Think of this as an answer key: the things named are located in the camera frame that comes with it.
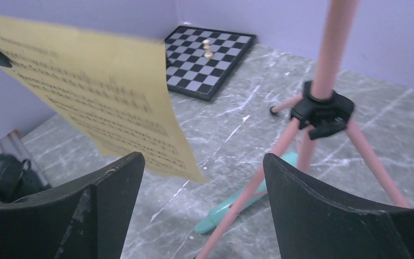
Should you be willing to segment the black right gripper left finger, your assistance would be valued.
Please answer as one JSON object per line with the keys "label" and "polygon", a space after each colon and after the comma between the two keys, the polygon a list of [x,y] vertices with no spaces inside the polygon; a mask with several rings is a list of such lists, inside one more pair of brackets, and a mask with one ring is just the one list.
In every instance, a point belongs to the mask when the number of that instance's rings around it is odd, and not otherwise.
{"label": "black right gripper left finger", "polygon": [[0,203],[0,258],[119,258],[145,167],[130,153],[51,189]]}

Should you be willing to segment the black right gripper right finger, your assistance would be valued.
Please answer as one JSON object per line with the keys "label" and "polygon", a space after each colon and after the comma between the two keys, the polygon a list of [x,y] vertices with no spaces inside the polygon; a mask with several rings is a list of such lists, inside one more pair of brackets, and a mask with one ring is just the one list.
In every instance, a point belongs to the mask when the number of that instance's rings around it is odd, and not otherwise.
{"label": "black right gripper right finger", "polygon": [[282,258],[414,258],[414,208],[367,200],[263,158]]}

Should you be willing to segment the pink perforated music stand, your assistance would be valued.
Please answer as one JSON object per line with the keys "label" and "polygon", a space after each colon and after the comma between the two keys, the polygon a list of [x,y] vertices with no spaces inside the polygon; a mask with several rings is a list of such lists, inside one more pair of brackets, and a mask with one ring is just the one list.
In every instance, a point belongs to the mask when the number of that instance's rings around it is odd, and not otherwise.
{"label": "pink perforated music stand", "polygon": [[[354,103],[334,91],[336,75],[358,4],[358,1],[330,2],[315,78],[305,83],[301,96],[283,104],[283,107],[291,108],[290,123],[270,153],[308,174],[317,140],[345,131],[379,184],[392,199],[393,205],[406,208],[407,201],[351,117]],[[198,258],[208,257],[244,205],[254,196],[262,181],[266,182],[263,163],[213,231],[198,253]]]}

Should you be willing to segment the yellow sheet music bottom page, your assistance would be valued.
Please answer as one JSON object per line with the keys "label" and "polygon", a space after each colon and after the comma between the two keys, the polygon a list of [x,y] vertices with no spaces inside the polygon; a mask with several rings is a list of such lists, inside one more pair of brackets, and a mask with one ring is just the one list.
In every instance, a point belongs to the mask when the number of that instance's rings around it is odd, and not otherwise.
{"label": "yellow sheet music bottom page", "polygon": [[151,171],[205,182],[168,94],[159,40],[0,16],[6,73],[103,155],[140,152]]}

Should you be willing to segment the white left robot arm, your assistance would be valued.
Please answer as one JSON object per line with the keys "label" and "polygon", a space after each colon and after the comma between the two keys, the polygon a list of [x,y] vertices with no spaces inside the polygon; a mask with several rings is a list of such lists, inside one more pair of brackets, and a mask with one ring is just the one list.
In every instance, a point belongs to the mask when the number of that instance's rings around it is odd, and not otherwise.
{"label": "white left robot arm", "polygon": [[11,203],[50,188],[51,185],[32,170],[29,159],[20,161],[11,154],[0,153],[0,202]]}

